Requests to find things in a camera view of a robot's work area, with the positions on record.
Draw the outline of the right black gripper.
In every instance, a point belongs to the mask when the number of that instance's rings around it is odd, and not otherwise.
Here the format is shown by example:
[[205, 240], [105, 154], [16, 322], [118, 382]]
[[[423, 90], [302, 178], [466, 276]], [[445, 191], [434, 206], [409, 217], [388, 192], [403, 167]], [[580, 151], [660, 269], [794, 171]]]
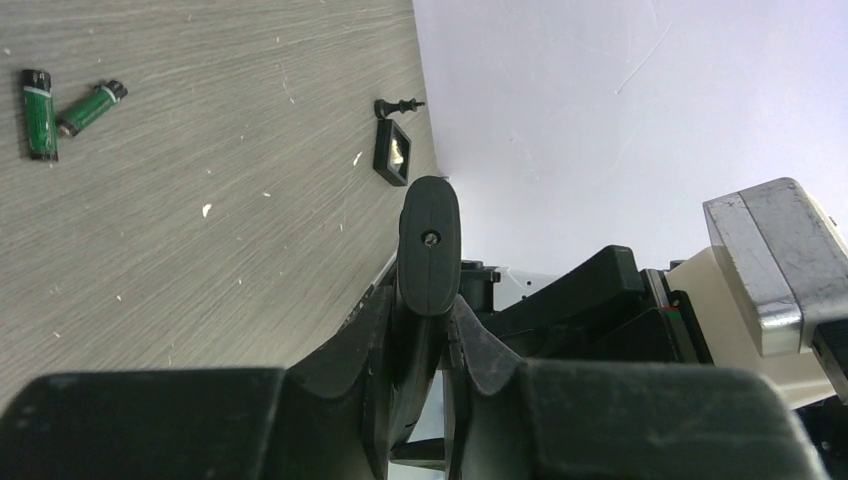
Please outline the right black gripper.
[[522, 357], [710, 365], [689, 295], [610, 245], [560, 276], [463, 262], [460, 293]]

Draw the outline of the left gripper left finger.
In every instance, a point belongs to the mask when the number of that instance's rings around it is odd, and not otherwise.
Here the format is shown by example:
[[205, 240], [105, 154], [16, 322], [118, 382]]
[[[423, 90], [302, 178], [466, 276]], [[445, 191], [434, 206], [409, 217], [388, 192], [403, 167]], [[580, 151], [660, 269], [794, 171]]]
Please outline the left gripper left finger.
[[294, 366], [45, 375], [1, 417], [5, 479], [383, 479], [394, 294]]

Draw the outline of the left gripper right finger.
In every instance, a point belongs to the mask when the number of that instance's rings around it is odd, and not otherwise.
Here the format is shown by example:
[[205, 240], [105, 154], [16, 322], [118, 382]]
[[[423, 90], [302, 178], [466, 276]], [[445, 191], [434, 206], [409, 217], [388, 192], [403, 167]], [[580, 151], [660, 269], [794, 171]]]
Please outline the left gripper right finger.
[[447, 322], [450, 479], [824, 479], [762, 376], [674, 364], [525, 359], [457, 298]]

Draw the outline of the black remote control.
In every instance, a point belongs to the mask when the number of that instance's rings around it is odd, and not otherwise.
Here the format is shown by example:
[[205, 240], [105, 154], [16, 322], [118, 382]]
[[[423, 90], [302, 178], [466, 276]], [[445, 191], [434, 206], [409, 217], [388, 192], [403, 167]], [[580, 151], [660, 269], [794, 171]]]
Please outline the black remote control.
[[459, 202], [451, 184], [423, 176], [407, 189], [399, 221], [397, 286], [416, 315], [447, 313], [461, 270]]

